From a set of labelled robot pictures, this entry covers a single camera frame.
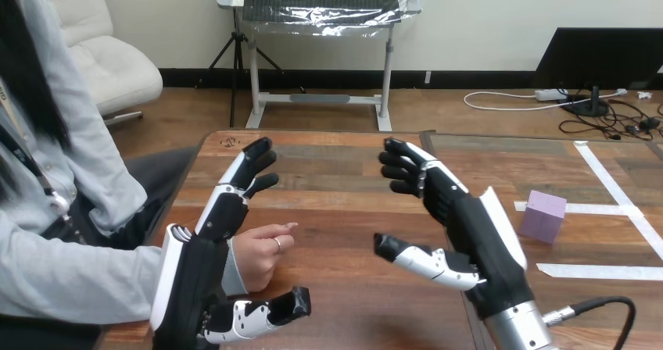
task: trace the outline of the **white tape line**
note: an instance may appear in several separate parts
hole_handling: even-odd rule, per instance
[[[612,176],[607,172],[604,166],[600,163],[599,159],[594,155],[590,147],[587,146],[586,141],[577,141],[574,143],[575,148],[580,152],[580,155],[585,159],[590,168],[597,175],[601,183],[610,192],[612,198],[615,199],[617,204],[622,207],[622,210],[631,219],[638,231],[643,235],[644,239],[649,242],[649,245],[656,251],[658,257],[663,259],[663,239],[658,235],[656,230],[651,226],[649,221],[644,218],[642,212],[631,202],[626,193],[615,182]]]
[[[524,212],[527,208],[527,202],[514,202],[514,207],[516,211]],[[564,211],[583,215],[627,216],[624,209],[619,205],[566,203]]]
[[[559,278],[594,280],[663,281],[660,266],[572,266],[567,264],[536,264],[541,272]]]

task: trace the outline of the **chair leg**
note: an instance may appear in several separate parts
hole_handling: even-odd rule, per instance
[[[113,118],[104,120],[104,123],[106,124],[106,126],[110,126],[116,123],[124,122],[126,120],[132,120],[134,118],[142,119],[143,112],[131,112],[131,113],[119,114],[117,116],[114,116]]]

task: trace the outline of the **black hair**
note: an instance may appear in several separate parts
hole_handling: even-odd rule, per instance
[[[0,78],[34,131],[69,147],[65,123],[17,0],[0,0]],[[14,188],[15,181],[0,159],[0,199],[7,197],[8,185]]]

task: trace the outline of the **white chair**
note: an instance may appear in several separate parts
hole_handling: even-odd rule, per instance
[[[48,0],[60,18],[65,42],[88,83],[102,116],[155,100],[163,81],[159,70],[139,50],[113,35],[105,0]],[[142,112],[106,118],[106,125]]]

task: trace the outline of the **light blue shirt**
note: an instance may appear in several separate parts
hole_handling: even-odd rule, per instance
[[[95,205],[90,218],[97,228],[107,234],[117,231],[145,203],[145,190],[128,173],[91,100],[55,12],[46,0],[17,1],[69,131],[71,149],[63,151],[56,141],[35,134],[16,103],[22,132],[2,107],[0,123],[22,141],[58,193],[70,202],[83,193]],[[0,313],[72,323],[147,320],[161,248],[123,251],[45,240],[39,234],[59,214],[51,210],[36,177],[3,145],[0,159],[18,183],[18,195],[0,205]],[[229,295],[245,293],[232,250],[222,285]]]

